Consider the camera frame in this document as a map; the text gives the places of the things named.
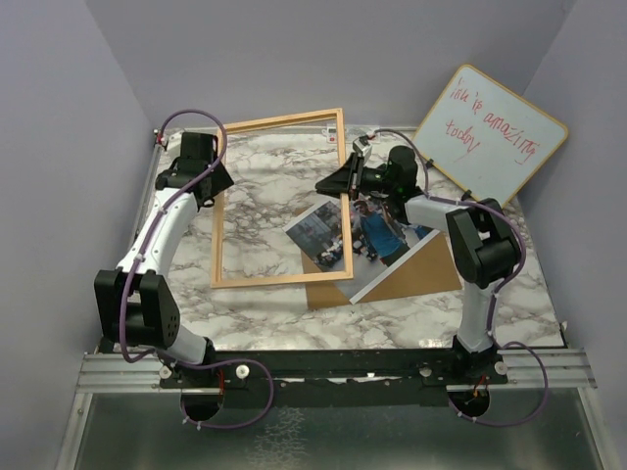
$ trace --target gray floor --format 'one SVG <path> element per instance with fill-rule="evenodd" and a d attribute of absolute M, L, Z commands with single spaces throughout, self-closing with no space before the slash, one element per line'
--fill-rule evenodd
<path fill-rule="evenodd" d="M 539 392 L 495 393 L 486 416 L 528 413 Z M 78 469 L 601 469 L 575 390 L 520 427 L 492 429 L 420 406 L 278 408 L 240 431 L 183 426 L 178 396 L 101 396 L 91 408 Z M 235 421 L 253 410 L 230 411 Z"/>

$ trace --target cable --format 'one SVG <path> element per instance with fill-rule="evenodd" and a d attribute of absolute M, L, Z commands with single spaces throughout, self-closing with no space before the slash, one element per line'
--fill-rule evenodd
<path fill-rule="evenodd" d="M 124 360 L 126 362 L 129 363 L 134 363 L 137 362 L 139 360 L 141 360 L 142 358 L 144 358 L 146 355 L 153 353 L 155 350 L 154 349 L 150 349 L 144 352 L 139 353 L 138 355 L 136 355 L 135 357 L 131 357 L 130 354 L 128 353 L 128 344 L 126 342 L 126 311 L 127 311 L 127 307 L 128 307 L 128 294 L 130 293 L 130 286 L 133 280 L 133 277 L 135 276 L 135 273 L 137 272 L 137 268 L 140 264 L 140 262 L 143 261 L 144 259 L 144 255 L 146 254 L 146 250 L 148 248 L 148 245 L 150 245 L 151 239 L 155 233 L 155 230 L 157 229 L 157 226 L 159 225 L 159 222 L 162 220 L 163 216 L 167 213 L 168 208 L 174 203 L 174 201 L 176 201 L 176 199 L 184 194 L 185 192 L 187 192 L 189 189 L 193 188 L 196 184 L 198 184 L 200 181 L 202 181 L 204 178 L 206 178 L 207 176 L 209 176 L 209 174 L 216 168 L 216 166 L 221 162 L 222 158 L 224 157 L 224 154 L 226 153 L 226 143 L 227 143 L 227 136 L 226 136 L 226 129 L 224 128 L 224 125 L 222 124 L 222 122 L 215 117 L 214 115 L 207 113 L 205 111 L 202 110 L 195 110 L 195 109 L 188 109 L 188 110 L 181 110 L 181 111 L 177 111 L 176 113 L 168 116 L 166 118 L 166 120 L 164 121 L 164 123 L 161 126 L 161 129 L 159 130 L 159 133 L 157 134 L 157 142 L 160 145 L 163 145 L 162 140 L 163 140 L 163 136 L 164 136 L 164 132 L 166 130 L 166 126 L 169 124 L 169 122 L 171 120 L 173 120 L 174 118 L 176 118 L 177 116 L 180 115 L 185 115 L 185 114 L 196 114 L 196 115 L 201 115 L 201 116 L 205 116 L 209 119 L 211 119 L 213 122 L 216 123 L 217 127 L 219 128 L 221 134 L 222 134 L 222 139 L 223 139 L 223 143 L 222 143 L 222 148 L 220 149 L 219 153 L 217 154 L 216 159 L 214 160 L 213 163 L 211 163 L 209 165 L 209 167 L 203 171 L 201 174 L 199 174 L 198 176 L 196 176 L 194 179 L 192 179 L 191 181 L 189 181 L 187 184 L 185 184 L 182 188 L 180 188 L 178 191 L 176 191 L 165 203 L 164 205 L 161 207 L 161 210 L 159 212 L 157 212 L 157 215 L 155 216 L 155 218 L 153 219 L 153 221 L 151 222 L 150 226 L 148 227 L 148 230 L 146 231 L 146 236 L 144 237 L 144 240 L 142 241 L 141 245 L 139 246 L 139 249 L 137 250 L 137 255 L 135 257 L 135 260 L 133 261 L 130 270 L 128 271 L 128 273 L 126 274 L 126 280 L 124 282 L 124 287 L 122 289 L 122 294 L 121 294 L 121 305 L 120 305 L 120 329 L 119 329 L 119 333 L 120 333 L 120 349 L 121 349 L 121 355 L 124 358 Z M 238 429 L 238 428 L 243 428 L 245 426 L 248 426 L 250 424 L 255 423 L 256 421 L 262 419 L 265 414 L 269 411 L 271 405 L 272 405 L 272 401 L 274 398 L 274 384 L 272 382 L 272 376 L 269 372 L 269 370 L 260 362 L 253 360 L 253 359 L 230 359 L 230 360 L 225 360 L 222 362 L 216 362 L 214 364 L 208 364 L 208 365 L 196 365 L 196 364 L 191 364 L 189 362 L 182 362 L 179 361 L 178 364 L 186 367 L 188 369 L 194 369 L 194 370 L 210 370 L 210 369 L 214 369 L 216 367 L 221 367 L 224 365 L 229 365 L 235 362 L 247 362 L 247 363 L 252 363 L 255 364 L 257 366 L 260 367 L 260 369 L 264 372 L 265 376 L 267 377 L 268 381 L 269 381 L 269 398 L 267 400 L 267 404 L 265 405 L 264 410 L 257 415 L 255 418 L 253 419 L 249 419 L 248 421 L 245 421 L 243 423 L 240 424 L 235 424 L 235 425 L 210 425 L 209 423 L 196 423 L 195 421 L 191 420 L 189 418 L 189 416 L 187 416 L 187 413 L 184 410 L 184 406 L 181 402 L 181 406 L 182 407 L 182 411 L 183 414 L 185 414 L 185 417 L 188 421 L 191 421 L 195 424 L 198 425 L 202 425 L 203 427 L 206 428 L 214 428 L 214 429 Z"/>
<path fill-rule="evenodd" d="M 234 363 L 248 363 L 248 364 L 254 364 L 257 365 L 265 374 L 265 376 L 267 377 L 267 381 L 268 381 L 268 385 L 269 385 L 269 396 L 267 398 L 267 402 L 265 403 L 265 407 L 264 409 L 254 418 L 249 419 L 248 421 L 244 421 L 242 423 L 237 423 L 237 424 L 211 424 L 211 423 L 207 423 L 205 421 L 195 421 L 192 418 L 189 417 L 189 415 L 187 414 L 187 411 L 185 410 L 185 403 L 183 401 L 183 399 L 181 398 L 180 401 L 180 411 L 181 413 L 183 413 L 183 416 L 185 419 L 183 419 L 183 424 L 185 423 L 192 423 L 195 424 L 198 429 L 200 430 L 200 428 L 209 428 L 209 429 L 241 429 L 241 428 L 245 428 L 247 426 L 250 426 L 253 423 L 256 423 L 257 421 L 259 421 L 260 419 L 262 419 L 267 412 L 270 410 L 270 407 L 272 406 L 272 401 L 274 400 L 274 382 L 272 381 L 272 375 L 270 374 L 270 371 L 267 369 L 267 367 L 265 367 L 262 363 L 258 362 L 257 360 L 254 359 L 229 359 L 229 360 L 223 360 L 222 362 L 215 362 L 213 364 L 207 364 L 207 365 L 195 365 L 195 364 L 189 364 L 186 362 L 179 362 L 179 364 L 184 365 L 185 367 L 189 368 L 189 369 L 194 369 L 194 370 L 210 370 L 210 369 L 215 369 L 216 367 L 223 367 L 224 365 L 230 365 L 230 364 L 234 364 Z"/>
<path fill-rule="evenodd" d="M 522 271 L 522 268 L 525 265 L 525 262 L 527 261 L 527 246 L 525 244 L 524 238 L 522 237 L 522 233 L 520 233 L 520 230 L 518 229 L 518 227 L 516 227 L 504 214 L 500 213 L 499 211 L 495 211 L 492 208 L 489 208 L 487 206 L 484 206 L 483 204 L 480 203 L 476 203 L 474 201 L 454 201 L 452 199 L 447 199 L 447 198 L 440 198 L 438 196 L 431 196 L 431 194 L 429 193 L 429 168 L 427 167 L 427 162 L 426 159 L 422 156 L 422 154 L 420 154 L 420 151 L 418 150 L 418 148 L 415 146 L 415 144 L 413 143 L 413 141 L 411 139 L 409 139 L 403 132 L 399 131 L 399 130 L 395 130 L 395 129 L 389 129 L 389 128 L 380 128 L 374 131 L 374 133 L 382 133 L 382 132 L 389 132 L 391 134 L 395 134 L 400 136 L 403 140 L 405 140 L 408 144 L 410 144 L 411 148 L 413 149 L 413 151 L 415 152 L 416 156 L 418 157 L 418 160 L 420 161 L 420 164 L 422 166 L 422 171 L 424 173 L 424 189 L 423 189 L 423 193 L 426 196 L 427 199 L 430 199 L 432 201 L 438 202 L 438 203 L 445 203 L 445 204 L 452 204 L 455 206 L 465 206 L 468 208 L 478 208 L 482 211 L 488 212 L 491 215 L 499 218 L 500 220 L 502 220 L 503 222 L 505 222 L 509 228 L 511 228 L 511 231 L 513 232 L 514 236 L 516 237 L 516 241 L 518 242 L 518 246 L 520 247 L 520 261 L 518 262 L 518 266 L 516 267 L 516 269 L 508 276 L 506 277 L 503 281 L 501 281 L 497 287 L 495 287 L 494 291 L 492 291 L 492 295 L 490 296 L 490 303 L 488 304 L 488 317 L 487 317 L 487 321 L 486 321 L 486 331 L 488 332 L 488 335 L 492 338 L 492 340 L 494 341 L 494 344 L 497 348 L 499 349 L 508 349 L 513 345 L 518 345 L 521 348 L 526 349 L 527 351 L 529 351 L 534 358 L 538 361 L 538 364 L 540 365 L 540 369 L 542 370 L 542 375 L 544 378 L 544 383 L 545 383 L 545 387 L 544 387 L 544 394 L 543 394 L 543 398 L 542 401 L 540 402 L 540 404 L 538 405 L 538 407 L 526 418 L 520 419 L 518 421 L 514 421 L 511 423 L 495 423 L 492 421 L 486 421 L 486 420 L 482 420 L 482 419 L 478 419 L 475 417 L 470 417 L 466 414 L 463 414 L 461 411 L 458 410 L 458 408 L 453 404 L 453 402 L 449 399 L 449 404 L 453 407 L 453 409 L 458 413 L 458 417 L 463 418 L 467 421 L 473 422 L 473 423 L 477 423 L 477 424 L 483 424 L 485 426 L 491 426 L 491 427 L 498 427 L 498 428 L 506 428 L 509 426 L 517 426 L 520 424 L 524 424 L 530 420 L 532 420 L 533 418 L 535 418 L 536 416 L 538 416 L 538 414 L 540 414 L 544 408 L 547 405 L 547 401 L 549 399 L 549 377 L 547 375 L 547 369 L 545 367 L 545 364 L 542 362 L 542 360 L 540 359 L 540 357 L 528 346 L 524 345 L 523 343 L 520 343 L 518 341 L 510 341 L 509 343 L 507 343 L 506 345 L 504 345 L 503 347 L 499 346 L 499 343 L 497 342 L 497 339 L 494 335 L 494 316 L 495 316 L 495 312 L 496 312 L 496 308 L 497 308 L 497 297 L 499 292 L 502 290 L 502 288 L 508 284 L 514 277 L 516 277 L 520 271 Z"/>

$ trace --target whiteboard with yellow border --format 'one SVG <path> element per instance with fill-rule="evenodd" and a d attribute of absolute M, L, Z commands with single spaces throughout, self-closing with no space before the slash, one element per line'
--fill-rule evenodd
<path fill-rule="evenodd" d="M 494 198 L 504 206 L 567 136 L 564 124 L 463 65 L 413 142 L 472 198 Z"/>

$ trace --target marble table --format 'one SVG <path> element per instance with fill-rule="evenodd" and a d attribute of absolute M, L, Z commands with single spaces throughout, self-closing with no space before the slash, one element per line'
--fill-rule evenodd
<path fill-rule="evenodd" d="M 178 155 L 170 137 L 159 171 Z M 375 144 L 374 165 L 400 142 Z M 281 227 L 318 196 L 317 178 L 337 165 L 333 144 L 319 128 L 287 129 L 229 138 L 226 167 L 236 182 L 225 212 L 225 276 L 302 272 L 298 248 L 284 243 Z M 462 191 L 435 168 L 433 194 L 459 198 Z M 506 214 L 527 243 L 527 263 L 504 288 L 496 319 L 501 344 L 562 346 L 559 325 L 536 253 L 514 200 Z M 461 319 L 462 291 L 362 305 L 308 310 L 304 286 L 255 289 L 210 287 L 213 211 L 201 210 L 181 240 L 169 273 L 182 324 L 211 338 L 222 350 L 440 348 L 451 344 Z"/>

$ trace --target wooden frame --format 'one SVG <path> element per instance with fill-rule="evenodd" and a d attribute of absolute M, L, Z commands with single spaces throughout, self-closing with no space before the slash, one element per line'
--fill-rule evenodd
<path fill-rule="evenodd" d="M 253 130 L 272 129 L 286 125 L 317 122 L 335 119 L 337 125 L 337 155 L 339 166 L 346 161 L 346 142 L 344 136 L 344 114 L 341 108 L 335 110 L 314 111 L 299 115 L 268 117 L 264 119 L 236 122 L 225 126 L 229 135 Z M 353 279 L 353 251 L 351 243 L 344 243 L 344 271 L 315 272 L 309 274 L 287 274 L 268 277 L 251 277 L 242 279 L 222 279 L 222 244 L 224 242 L 224 193 L 216 197 L 214 205 L 214 226 L 212 235 L 212 277 L 211 286 L 214 289 L 228 287 L 258 287 L 277 284 L 295 284 L 306 282 L 339 281 Z M 342 214 L 342 239 L 351 240 L 351 213 L 349 197 L 342 194 L 340 197 Z"/>

